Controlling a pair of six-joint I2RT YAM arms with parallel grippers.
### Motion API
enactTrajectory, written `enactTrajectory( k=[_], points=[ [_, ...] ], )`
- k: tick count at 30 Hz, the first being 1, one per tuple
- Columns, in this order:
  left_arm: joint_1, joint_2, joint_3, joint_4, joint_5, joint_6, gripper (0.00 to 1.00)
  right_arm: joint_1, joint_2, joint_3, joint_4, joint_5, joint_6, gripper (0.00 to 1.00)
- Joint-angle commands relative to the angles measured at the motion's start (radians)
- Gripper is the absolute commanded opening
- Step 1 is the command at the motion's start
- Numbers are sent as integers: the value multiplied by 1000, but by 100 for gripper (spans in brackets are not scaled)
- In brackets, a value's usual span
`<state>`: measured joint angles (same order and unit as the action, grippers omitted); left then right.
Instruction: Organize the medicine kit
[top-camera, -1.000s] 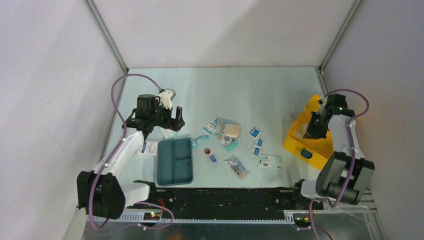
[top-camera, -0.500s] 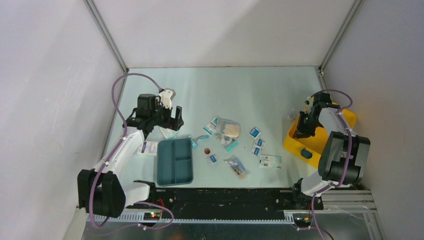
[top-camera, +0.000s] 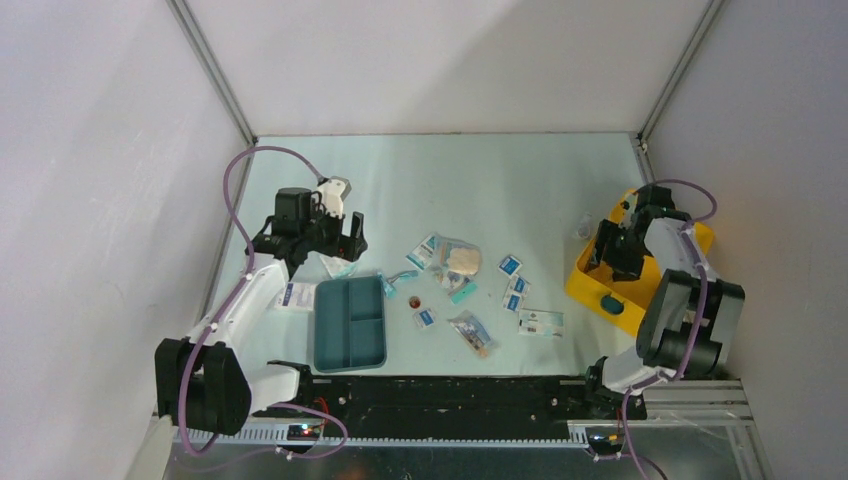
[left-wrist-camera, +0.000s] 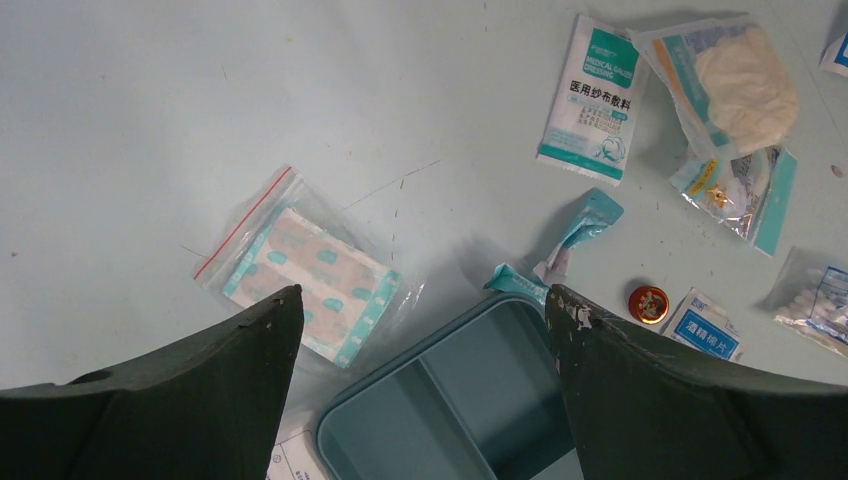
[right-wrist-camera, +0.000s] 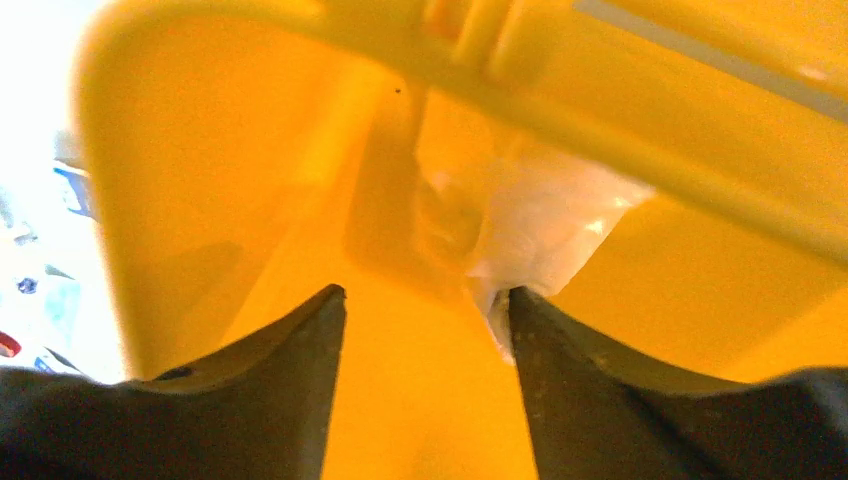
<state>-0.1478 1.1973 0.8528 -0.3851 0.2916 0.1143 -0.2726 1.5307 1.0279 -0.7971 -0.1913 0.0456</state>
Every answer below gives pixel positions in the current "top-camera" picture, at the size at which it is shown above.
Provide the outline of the zip bag of bandages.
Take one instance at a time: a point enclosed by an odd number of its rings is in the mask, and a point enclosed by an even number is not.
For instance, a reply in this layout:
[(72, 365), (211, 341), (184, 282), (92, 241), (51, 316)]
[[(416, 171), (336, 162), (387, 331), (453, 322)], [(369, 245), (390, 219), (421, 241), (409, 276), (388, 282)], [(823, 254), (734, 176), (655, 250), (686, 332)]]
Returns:
[(356, 261), (348, 261), (343, 258), (331, 257), (323, 254), (319, 256), (319, 260), (331, 279), (349, 277), (357, 269)]

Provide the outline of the bag with beige gauze roll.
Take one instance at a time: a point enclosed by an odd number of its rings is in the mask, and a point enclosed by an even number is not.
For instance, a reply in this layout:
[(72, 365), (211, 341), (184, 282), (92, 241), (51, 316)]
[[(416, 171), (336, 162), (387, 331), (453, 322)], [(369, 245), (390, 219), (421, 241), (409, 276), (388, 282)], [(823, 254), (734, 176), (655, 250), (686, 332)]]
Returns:
[(482, 265), (480, 249), (466, 242), (440, 237), (434, 248), (430, 269), (439, 273), (476, 276)]

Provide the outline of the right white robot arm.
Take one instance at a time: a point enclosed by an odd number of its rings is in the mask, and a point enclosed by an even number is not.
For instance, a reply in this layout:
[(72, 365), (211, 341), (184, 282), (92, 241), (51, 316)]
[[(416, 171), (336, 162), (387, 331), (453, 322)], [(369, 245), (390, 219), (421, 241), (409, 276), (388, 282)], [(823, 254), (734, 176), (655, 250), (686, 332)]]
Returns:
[(619, 204), (621, 218), (599, 223), (581, 268), (609, 285), (598, 304), (611, 316), (626, 310), (625, 296), (614, 284), (640, 281), (649, 260), (660, 274), (634, 345), (602, 357), (586, 371), (590, 384), (581, 402), (593, 417), (610, 416), (622, 395), (638, 395), (687, 375), (707, 376), (726, 361), (745, 292), (720, 278), (697, 241), (696, 226), (716, 213), (717, 200), (708, 194), (708, 213), (695, 217), (676, 206), (675, 184), (654, 181), (627, 194)]

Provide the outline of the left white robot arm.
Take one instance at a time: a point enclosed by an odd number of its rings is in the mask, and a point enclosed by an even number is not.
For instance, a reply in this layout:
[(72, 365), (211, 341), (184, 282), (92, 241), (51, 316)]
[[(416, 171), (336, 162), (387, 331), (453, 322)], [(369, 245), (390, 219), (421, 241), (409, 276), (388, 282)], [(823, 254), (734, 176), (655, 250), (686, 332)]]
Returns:
[(304, 416), (316, 403), (301, 368), (280, 360), (243, 366), (257, 322), (312, 252), (354, 262), (366, 251), (364, 217), (344, 213), (347, 180), (282, 188), (274, 212), (245, 249), (245, 269), (216, 310), (180, 339), (164, 339), (154, 354), (157, 411), (175, 426), (234, 435), (248, 417), (279, 404)]

